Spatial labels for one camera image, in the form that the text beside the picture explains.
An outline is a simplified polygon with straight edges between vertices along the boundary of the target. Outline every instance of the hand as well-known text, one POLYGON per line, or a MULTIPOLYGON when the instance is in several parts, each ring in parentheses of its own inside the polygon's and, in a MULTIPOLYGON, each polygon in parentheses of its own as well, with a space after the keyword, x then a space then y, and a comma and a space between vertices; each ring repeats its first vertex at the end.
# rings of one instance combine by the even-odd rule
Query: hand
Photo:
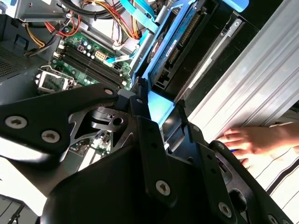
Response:
POLYGON ((242 164, 251 163, 253 157, 267 156, 284 146, 279 127, 244 127, 227 130, 217 139, 223 142, 242 164))

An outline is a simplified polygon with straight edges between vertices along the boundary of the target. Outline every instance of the red wire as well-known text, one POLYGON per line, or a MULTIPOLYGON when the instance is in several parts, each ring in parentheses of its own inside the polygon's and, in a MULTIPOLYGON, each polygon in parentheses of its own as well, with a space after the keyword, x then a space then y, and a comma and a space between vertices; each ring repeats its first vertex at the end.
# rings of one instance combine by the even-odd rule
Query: red wire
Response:
MULTIPOLYGON (((65 36, 65 37, 75 35, 79 31, 79 28, 80 28, 81 16, 78 16, 78 24, 77 24, 76 30, 75 30, 75 21, 74 21, 74 19, 72 18, 71 21, 72 21, 73 27, 72 27, 69 34, 65 34, 63 32, 58 32, 56 35, 62 35, 62 36, 65 36)), ((51 23, 45 22, 45 26, 49 30, 50 33, 54 32, 55 27, 51 23)))

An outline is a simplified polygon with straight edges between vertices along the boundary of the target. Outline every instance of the metal side panel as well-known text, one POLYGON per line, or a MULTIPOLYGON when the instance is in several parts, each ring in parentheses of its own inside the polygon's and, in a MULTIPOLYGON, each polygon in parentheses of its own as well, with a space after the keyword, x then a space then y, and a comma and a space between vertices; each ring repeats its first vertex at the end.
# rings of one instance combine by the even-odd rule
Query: metal side panel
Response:
POLYGON ((190 114, 207 141, 234 126, 269 126, 299 100, 298 8, 285 0, 190 114))

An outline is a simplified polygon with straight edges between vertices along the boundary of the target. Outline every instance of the green circuit board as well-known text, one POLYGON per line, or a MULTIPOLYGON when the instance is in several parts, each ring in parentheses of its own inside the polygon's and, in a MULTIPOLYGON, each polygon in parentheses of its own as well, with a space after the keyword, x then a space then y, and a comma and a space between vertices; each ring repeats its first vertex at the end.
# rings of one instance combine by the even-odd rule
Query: green circuit board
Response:
POLYGON ((75 78, 78 84, 82 86, 98 83, 98 81, 96 81, 95 79, 88 77, 83 72, 80 72, 79 70, 69 66, 67 63, 64 63, 61 60, 53 59, 51 66, 52 68, 75 78))
MULTIPOLYGON (((112 57, 116 57, 115 53, 107 50, 106 48, 102 47, 101 45, 95 43, 94 41, 88 39, 86 36, 82 35, 81 33, 77 33, 74 36, 71 37, 67 37, 65 38, 65 45, 71 45, 73 46, 73 48, 78 49, 79 46, 84 46, 83 43, 87 42, 88 45, 91 46, 91 49, 86 49, 88 52, 91 52, 91 54, 94 54, 97 51, 102 52, 103 54, 107 55, 107 58, 112 58, 112 57)), ((98 58, 95 58, 96 61, 103 63, 103 61, 99 60, 98 58)), ((103 63, 105 66, 109 67, 109 68, 113 68, 116 72, 118 72, 124 79, 124 81, 126 82, 125 85, 125 89, 130 90, 131 88, 131 78, 130 75, 128 74, 130 71, 130 66, 128 62, 118 62, 115 64, 111 64, 110 66, 106 65, 105 63, 103 63)), ((71 74, 71 71, 73 71, 74 68, 72 68, 71 66, 64 64, 61 65, 59 64, 59 66, 62 66, 63 71, 65 72, 69 72, 69 75, 71 74)), ((84 73, 79 72, 76 73, 76 77, 78 78, 80 77, 80 81, 77 80, 79 83, 81 84, 85 84, 82 83, 82 81, 84 80, 89 80, 88 77, 85 76, 84 73)))

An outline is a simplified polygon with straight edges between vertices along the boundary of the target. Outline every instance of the silver screw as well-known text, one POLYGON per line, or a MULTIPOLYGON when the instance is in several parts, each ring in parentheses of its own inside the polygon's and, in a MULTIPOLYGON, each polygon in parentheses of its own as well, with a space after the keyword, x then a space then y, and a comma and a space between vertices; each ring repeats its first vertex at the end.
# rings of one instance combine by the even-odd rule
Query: silver screw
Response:
POLYGON ((27 126, 27 120, 20 116, 10 116, 5 119, 5 124, 14 129, 21 129, 27 126))
POLYGON ((113 92, 112 92, 111 90, 109 90, 109 89, 105 89, 105 93, 107 93, 107 94, 109 94, 109 95, 112 95, 112 94, 113 94, 113 92))
POLYGON ((199 132, 199 128, 198 128, 198 127, 193 126, 193 129, 194 129, 195 131, 199 132))
POLYGON ((42 139, 48 143, 56 143, 60 139, 60 135, 52 130, 44 131, 42 133, 42 139))
POLYGON ((273 223, 273 224, 278 224, 278 221, 273 217, 273 215, 268 215, 269 220, 273 223))
POLYGON ((218 208, 223 213, 223 215, 225 215, 227 218, 232 217, 232 211, 225 203, 219 202, 218 208))
POLYGON ((221 149, 225 149, 224 145, 222 145, 221 143, 218 143, 219 148, 221 149))
POLYGON ((157 181, 156 182, 156 189, 160 192, 160 194, 164 196, 170 195, 170 187, 165 181, 157 181))

